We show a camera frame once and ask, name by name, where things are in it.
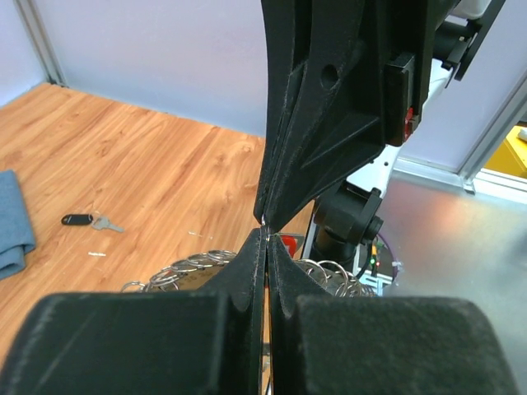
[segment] metal key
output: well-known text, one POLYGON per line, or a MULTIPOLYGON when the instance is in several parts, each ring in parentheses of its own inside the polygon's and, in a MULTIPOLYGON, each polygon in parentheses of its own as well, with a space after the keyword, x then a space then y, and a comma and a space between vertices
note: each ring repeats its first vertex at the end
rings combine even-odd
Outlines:
POLYGON ((111 229, 115 230, 116 232, 123 233, 124 228, 121 228, 119 226, 116 226, 110 222, 108 217, 106 216, 100 216, 95 221, 91 223, 91 226, 97 230, 103 230, 103 229, 111 229))

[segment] metal table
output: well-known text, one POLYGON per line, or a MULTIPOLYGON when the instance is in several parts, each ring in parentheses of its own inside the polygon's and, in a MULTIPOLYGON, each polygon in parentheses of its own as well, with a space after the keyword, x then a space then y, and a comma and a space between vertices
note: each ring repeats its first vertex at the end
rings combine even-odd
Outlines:
POLYGON ((394 294, 473 301, 527 393, 527 205, 394 173, 379 214, 404 264, 394 294))

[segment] black key fob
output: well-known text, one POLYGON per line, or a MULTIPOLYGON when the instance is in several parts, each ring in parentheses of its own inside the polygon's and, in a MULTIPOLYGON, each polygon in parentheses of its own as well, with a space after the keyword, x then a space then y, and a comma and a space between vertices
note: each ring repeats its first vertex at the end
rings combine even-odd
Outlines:
POLYGON ((89 225, 93 222, 92 214, 67 214, 61 220, 63 225, 89 225))

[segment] gray wall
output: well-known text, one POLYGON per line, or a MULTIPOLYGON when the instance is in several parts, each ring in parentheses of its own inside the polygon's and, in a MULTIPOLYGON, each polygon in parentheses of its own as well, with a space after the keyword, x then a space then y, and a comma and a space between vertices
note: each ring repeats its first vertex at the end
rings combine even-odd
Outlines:
MULTIPOLYGON (((71 87, 263 136, 259 0, 34 0, 71 87)), ((403 155, 456 170, 527 68, 525 0, 507 0, 465 79, 403 155)))
POLYGON ((73 88, 265 134, 259 0, 35 0, 73 88))
POLYGON ((13 1, 0 2, 0 107, 45 79, 13 1))

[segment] folded towel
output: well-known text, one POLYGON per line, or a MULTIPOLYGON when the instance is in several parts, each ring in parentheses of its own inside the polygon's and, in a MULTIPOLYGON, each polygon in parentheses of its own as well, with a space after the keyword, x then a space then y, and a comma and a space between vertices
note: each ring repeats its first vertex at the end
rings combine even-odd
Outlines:
POLYGON ((15 173, 0 172, 0 280, 26 267, 24 254, 35 249, 35 236, 15 173))

